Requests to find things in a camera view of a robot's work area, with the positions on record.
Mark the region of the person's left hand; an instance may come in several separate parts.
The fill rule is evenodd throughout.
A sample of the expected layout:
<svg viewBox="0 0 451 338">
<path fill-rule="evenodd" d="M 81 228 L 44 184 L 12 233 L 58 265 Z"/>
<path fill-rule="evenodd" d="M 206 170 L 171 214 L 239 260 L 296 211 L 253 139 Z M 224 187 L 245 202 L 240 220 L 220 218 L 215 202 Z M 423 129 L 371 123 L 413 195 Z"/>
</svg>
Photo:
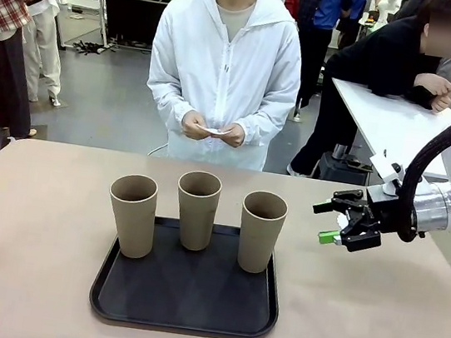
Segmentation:
<svg viewBox="0 0 451 338">
<path fill-rule="evenodd" d="M 244 142 L 245 131 L 238 123 L 231 123 L 220 131 L 219 138 L 230 147 L 238 148 Z"/>
</svg>

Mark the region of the person's right hand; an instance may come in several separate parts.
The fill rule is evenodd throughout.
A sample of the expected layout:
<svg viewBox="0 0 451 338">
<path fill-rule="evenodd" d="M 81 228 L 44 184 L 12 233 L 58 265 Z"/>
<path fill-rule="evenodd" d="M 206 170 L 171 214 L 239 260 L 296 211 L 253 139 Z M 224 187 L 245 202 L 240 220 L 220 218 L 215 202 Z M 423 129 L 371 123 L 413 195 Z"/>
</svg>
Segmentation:
<svg viewBox="0 0 451 338">
<path fill-rule="evenodd" d="M 181 124 L 182 132 L 189 139 L 199 141 L 204 140 L 211 135 L 205 130 L 207 125 L 204 117 L 197 111 L 189 111 L 185 114 Z"/>
</svg>

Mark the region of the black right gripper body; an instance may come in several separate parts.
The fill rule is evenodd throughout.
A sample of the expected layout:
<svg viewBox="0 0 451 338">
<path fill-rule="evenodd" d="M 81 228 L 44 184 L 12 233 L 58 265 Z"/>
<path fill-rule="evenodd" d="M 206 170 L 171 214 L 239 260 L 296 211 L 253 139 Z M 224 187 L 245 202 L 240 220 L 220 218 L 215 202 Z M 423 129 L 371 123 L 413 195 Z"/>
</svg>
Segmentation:
<svg viewBox="0 0 451 338">
<path fill-rule="evenodd" d="M 413 205 L 406 206 L 398 197 L 367 192 L 369 209 L 379 223 L 380 233 L 395 233 L 403 242 L 411 242 L 417 236 L 416 213 Z"/>
</svg>

